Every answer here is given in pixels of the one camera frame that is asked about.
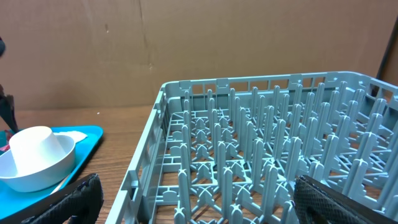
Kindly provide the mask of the red snack wrapper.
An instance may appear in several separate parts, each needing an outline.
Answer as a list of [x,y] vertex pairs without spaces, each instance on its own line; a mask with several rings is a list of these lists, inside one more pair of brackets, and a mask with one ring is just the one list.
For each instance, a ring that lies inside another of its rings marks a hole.
[[1,152],[6,152],[10,149],[10,146],[8,144],[6,144],[5,146],[1,146],[0,147],[0,151]]

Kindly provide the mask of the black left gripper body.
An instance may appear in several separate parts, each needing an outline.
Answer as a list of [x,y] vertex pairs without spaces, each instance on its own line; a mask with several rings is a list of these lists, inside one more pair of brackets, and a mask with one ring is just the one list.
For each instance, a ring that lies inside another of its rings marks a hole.
[[10,94],[5,94],[2,85],[1,88],[1,118],[10,127],[13,133],[18,133],[19,128],[17,126],[15,117],[15,104],[14,97]]

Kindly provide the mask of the grey dish rack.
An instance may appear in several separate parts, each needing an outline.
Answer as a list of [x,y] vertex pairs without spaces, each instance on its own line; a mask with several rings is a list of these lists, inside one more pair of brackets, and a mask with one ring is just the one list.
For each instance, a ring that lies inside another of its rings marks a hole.
[[308,175],[397,219],[397,87],[356,72],[164,83],[108,223],[295,223]]

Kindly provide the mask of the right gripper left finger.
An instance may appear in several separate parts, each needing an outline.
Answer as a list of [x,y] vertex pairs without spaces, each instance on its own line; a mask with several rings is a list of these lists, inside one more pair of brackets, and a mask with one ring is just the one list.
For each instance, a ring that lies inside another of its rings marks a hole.
[[104,203],[98,174],[89,174],[33,205],[1,219],[1,223],[95,223]]

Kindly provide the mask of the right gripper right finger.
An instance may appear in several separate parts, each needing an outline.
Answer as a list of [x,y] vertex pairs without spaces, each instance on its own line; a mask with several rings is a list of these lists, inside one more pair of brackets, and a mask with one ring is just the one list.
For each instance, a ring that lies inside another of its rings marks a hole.
[[397,224],[307,175],[296,178],[293,201],[300,224]]

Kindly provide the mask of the grey bowl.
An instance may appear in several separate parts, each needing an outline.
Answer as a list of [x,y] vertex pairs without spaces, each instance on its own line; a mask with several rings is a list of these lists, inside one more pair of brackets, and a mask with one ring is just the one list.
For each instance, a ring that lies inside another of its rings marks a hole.
[[75,168],[75,141],[70,136],[56,135],[67,154],[51,166],[31,174],[19,174],[12,152],[1,155],[1,182],[16,192],[36,192],[60,182]]

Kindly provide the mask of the white paper cup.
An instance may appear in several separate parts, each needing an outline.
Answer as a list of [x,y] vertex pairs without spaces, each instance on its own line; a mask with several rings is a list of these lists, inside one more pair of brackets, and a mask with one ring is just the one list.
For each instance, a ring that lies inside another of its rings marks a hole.
[[19,175],[38,172],[66,155],[56,135],[46,126],[19,131],[10,138],[9,145]]

